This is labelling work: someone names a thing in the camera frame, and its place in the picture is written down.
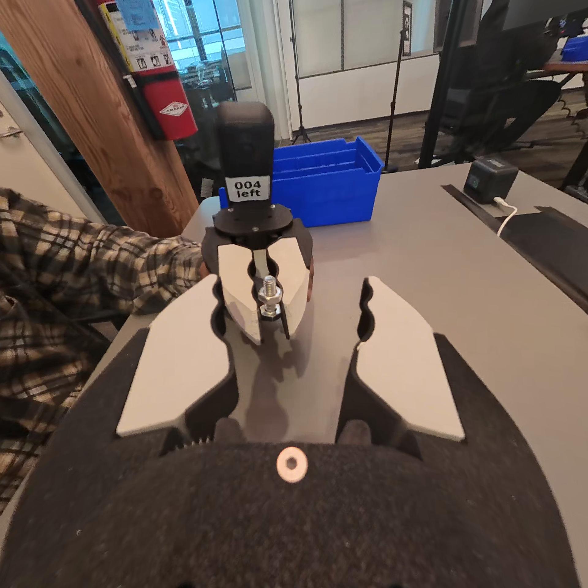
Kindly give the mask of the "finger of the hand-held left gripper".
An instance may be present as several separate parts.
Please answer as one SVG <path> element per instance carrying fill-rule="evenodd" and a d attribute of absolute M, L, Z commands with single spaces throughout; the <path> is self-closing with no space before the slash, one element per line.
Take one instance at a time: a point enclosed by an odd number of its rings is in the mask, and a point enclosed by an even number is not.
<path fill-rule="evenodd" d="M 284 333 L 295 336 L 305 314 L 310 269 L 306 267 L 296 238 L 283 238 L 268 247 L 269 259 L 276 265 L 276 282 L 282 296 L 279 303 Z"/>
<path fill-rule="evenodd" d="M 254 280 L 249 275 L 253 252 L 246 247 L 229 244 L 218 246 L 217 255 L 225 307 L 241 332 L 259 346 L 258 301 L 253 295 Z"/>

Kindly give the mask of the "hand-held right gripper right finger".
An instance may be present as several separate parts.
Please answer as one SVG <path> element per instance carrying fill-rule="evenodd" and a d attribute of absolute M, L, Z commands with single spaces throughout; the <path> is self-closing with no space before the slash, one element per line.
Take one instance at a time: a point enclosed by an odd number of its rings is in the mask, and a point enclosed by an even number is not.
<path fill-rule="evenodd" d="M 466 438 L 435 333 L 375 276 L 364 279 L 357 342 L 345 379 L 336 442 L 417 445 L 416 433 Z"/>

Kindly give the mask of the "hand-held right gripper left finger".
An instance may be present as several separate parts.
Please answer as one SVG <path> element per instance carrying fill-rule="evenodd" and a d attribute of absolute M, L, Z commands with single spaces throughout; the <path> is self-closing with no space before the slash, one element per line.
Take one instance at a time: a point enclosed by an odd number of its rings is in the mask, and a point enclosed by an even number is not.
<path fill-rule="evenodd" d="M 150 324 L 116 434 L 173 428 L 185 440 L 213 440 L 238 404 L 225 333 L 222 285 L 211 274 Z"/>

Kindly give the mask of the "steel hex bolt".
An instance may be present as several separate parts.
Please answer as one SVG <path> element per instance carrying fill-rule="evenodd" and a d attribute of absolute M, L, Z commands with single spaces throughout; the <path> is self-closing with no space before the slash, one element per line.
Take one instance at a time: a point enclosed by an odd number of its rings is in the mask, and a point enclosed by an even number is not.
<path fill-rule="evenodd" d="M 268 293 L 275 292 L 276 288 L 279 288 L 275 276 L 265 276 L 262 280 L 261 288 L 263 288 Z M 281 303 L 278 306 L 265 306 L 260 303 L 259 312 L 261 314 L 261 318 L 271 321 L 279 319 L 281 316 Z"/>

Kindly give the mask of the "blue plastic bin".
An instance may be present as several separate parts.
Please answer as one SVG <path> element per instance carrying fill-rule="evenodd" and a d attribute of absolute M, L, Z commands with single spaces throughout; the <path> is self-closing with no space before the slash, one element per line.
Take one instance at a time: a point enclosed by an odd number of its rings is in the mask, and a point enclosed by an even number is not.
<path fill-rule="evenodd" d="M 364 138 L 275 148 L 272 202 L 305 227 L 371 219 L 383 162 Z"/>

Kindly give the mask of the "person's left forearm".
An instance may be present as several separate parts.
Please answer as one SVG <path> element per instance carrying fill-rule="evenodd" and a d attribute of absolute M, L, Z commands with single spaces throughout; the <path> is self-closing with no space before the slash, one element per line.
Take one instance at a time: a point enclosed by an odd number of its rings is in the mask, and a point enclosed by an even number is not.
<path fill-rule="evenodd" d="M 209 272 L 198 243 L 72 217 L 10 189 L 1 266 L 71 318 L 158 313 Z"/>

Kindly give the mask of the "black light stand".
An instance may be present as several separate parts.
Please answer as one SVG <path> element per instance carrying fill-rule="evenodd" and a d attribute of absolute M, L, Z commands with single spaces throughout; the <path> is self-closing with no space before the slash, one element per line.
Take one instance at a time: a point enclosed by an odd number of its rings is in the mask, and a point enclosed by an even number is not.
<path fill-rule="evenodd" d="M 303 122 L 303 107 L 302 107 L 302 100 L 300 95 L 300 78 L 299 78 L 299 63 L 298 63 L 298 47 L 296 41 L 296 28 L 295 28 L 295 14 L 293 10 L 293 1 L 288 1 L 288 9 L 289 9 L 289 19 L 290 19 L 290 42 L 292 45 L 292 52 L 293 52 L 293 64 L 295 69 L 295 84 L 296 84 L 296 99 L 298 104 L 298 117 L 299 117 L 299 127 L 298 130 L 295 132 L 295 135 L 292 140 L 292 146 L 295 145 L 298 141 L 301 143 L 311 143 L 311 139 L 308 136 L 307 130 L 305 128 Z"/>

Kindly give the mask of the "red fire extinguisher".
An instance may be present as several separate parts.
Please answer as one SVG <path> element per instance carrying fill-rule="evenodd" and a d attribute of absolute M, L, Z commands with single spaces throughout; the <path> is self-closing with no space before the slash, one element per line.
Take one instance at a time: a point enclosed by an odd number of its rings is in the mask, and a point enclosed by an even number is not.
<path fill-rule="evenodd" d="M 121 55 L 124 78 L 154 136 L 175 142 L 195 135 L 196 122 L 160 20 L 158 29 L 130 32 L 116 1 L 95 4 Z"/>

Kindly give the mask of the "person's plaid shirt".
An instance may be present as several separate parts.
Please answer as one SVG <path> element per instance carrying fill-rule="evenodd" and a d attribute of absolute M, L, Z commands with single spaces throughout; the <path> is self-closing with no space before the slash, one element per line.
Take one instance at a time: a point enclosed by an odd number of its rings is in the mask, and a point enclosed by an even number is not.
<path fill-rule="evenodd" d="M 1 296 L 1 513 L 107 350 L 104 305 Z"/>

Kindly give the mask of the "wooden pillar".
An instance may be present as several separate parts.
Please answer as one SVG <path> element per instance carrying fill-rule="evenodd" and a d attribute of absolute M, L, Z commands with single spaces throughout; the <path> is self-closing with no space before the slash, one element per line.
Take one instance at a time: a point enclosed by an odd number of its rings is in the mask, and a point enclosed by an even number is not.
<path fill-rule="evenodd" d="M 182 233 L 198 208 L 171 141 L 131 98 L 90 1 L 1 1 L 1 32 L 123 220 L 156 237 Z"/>

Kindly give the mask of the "blue paper tag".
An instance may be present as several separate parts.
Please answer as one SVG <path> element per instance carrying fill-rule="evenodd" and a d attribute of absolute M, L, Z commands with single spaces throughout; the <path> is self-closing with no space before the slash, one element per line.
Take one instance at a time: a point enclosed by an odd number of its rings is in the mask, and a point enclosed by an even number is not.
<path fill-rule="evenodd" d="M 124 24 L 130 32 L 159 28 L 159 19 L 152 1 L 116 1 Z"/>

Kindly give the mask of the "black power box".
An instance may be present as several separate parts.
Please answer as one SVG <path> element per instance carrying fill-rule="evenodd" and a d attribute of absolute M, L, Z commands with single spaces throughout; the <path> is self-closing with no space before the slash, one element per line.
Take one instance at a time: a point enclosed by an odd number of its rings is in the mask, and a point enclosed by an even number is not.
<path fill-rule="evenodd" d="M 506 200 L 519 169 L 496 156 L 472 162 L 463 193 L 478 204 L 491 204 L 496 198 Z"/>

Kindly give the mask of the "black monitor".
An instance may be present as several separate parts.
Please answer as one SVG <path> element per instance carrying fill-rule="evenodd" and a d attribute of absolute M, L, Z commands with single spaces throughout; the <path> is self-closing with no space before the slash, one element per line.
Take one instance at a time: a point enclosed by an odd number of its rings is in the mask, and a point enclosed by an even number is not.
<path fill-rule="evenodd" d="M 528 26 L 585 9 L 587 1 L 509 1 L 503 30 Z"/>

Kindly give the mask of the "blue storage bin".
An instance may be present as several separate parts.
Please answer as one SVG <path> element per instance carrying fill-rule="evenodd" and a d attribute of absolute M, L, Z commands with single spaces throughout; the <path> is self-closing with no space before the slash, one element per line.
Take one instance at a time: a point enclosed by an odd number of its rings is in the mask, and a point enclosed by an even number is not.
<path fill-rule="evenodd" d="M 587 62 L 587 35 L 569 37 L 562 49 L 562 62 Z"/>

